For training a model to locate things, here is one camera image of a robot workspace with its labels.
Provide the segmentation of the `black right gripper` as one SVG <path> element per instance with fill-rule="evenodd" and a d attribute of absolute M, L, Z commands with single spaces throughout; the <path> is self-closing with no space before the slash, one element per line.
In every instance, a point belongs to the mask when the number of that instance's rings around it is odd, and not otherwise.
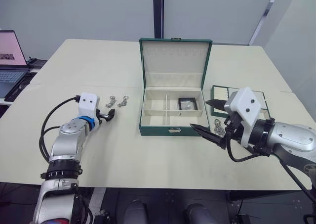
<path fill-rule="evenodd" d="M 206 101 L 205 103 L 210 107 L 225 111 L 226 100 L 220 99 L 211 99 Z M 233 112 L 232 115 L 229 115 L 224 124 L 225 134 L 223 137 L 216 135 L 210 131 L 209 128 L 198 125 L 198 124 L 190 124 L 190 126 L 204 139 L 218 145 L 222 149 L 226 149 L 228 146 L 228 142 L 232 139 L 237 141 L 238 144 L 241 144 L 241 137 L 243 135 L 243 125 L 241 124 L 242 118 L 237 112 Z"/>

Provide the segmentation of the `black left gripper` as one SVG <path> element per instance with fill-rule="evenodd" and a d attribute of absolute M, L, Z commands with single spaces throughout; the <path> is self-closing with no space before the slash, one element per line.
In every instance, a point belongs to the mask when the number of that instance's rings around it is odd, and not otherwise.
<path fill-rule="evenodd" d="M 105 120 L 106 122 L 109 122 L 115 115 L 115 109 L 111 109 L 108 114 L 102 114 L 100 113 L 100 110 L 99 109 L 96 109 L 96 118 L 98 119 L 99 121 L 99 124 L 101 124 L 101 120 Z"/>

